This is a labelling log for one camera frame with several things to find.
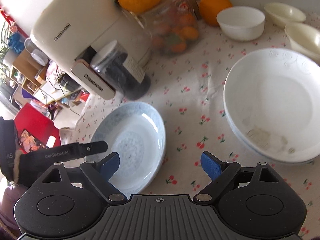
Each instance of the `dark contents in jar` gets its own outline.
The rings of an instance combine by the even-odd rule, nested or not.
[[[145,74],[140,84],[122,65],[127,57],[127,53],[117,51],[112,58],[106,57],[95,69],[99,67],[100,72],[98,75],[127,99],[137,100],[147,93],[151,80]]]

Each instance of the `crosshair symbol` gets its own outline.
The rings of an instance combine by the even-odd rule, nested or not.
[[[158,203],[162,203],[163,201],[165,201],[165,199],[163,199],[163,198],[157,198],[157,199],[155,199],[155,201],[157,201]]]

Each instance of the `plate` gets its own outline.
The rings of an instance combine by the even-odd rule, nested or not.
[[[85,160],[98,162],[117,152],[120,167],[109,182],[128,198],[140,193],[154,179],[164,158],[166,135],[161,115],[146,103],[124,104],[102,121],[91,141],[102,140],[108,143],[108,151]]]
[[[228,123],[244,144],[283,163],[320,154],[320,68],[287,49],[241,58],[224,87]]]

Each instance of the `cream-colored bowl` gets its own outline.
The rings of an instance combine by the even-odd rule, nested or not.
[[[217,22],[222,32],[236,41],[252,41],[259,38],[264,30],[264,13],[248,6],[234,6],[222,10]]]
[[[290,23],[284,28],[292,50],[300,52],[320,65],[320,31],[303,23]]]
[[[279,2],[267,3],[264,10],[280,28],[284,28],[289,23],[302,23],[307,18],[299,9]]]

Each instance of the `clear plastic bag of fruit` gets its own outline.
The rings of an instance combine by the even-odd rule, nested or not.
[[[163,0],[139,19],[151,35],[154,51],[180,54],[199,39],[197,20],[187,0]]]

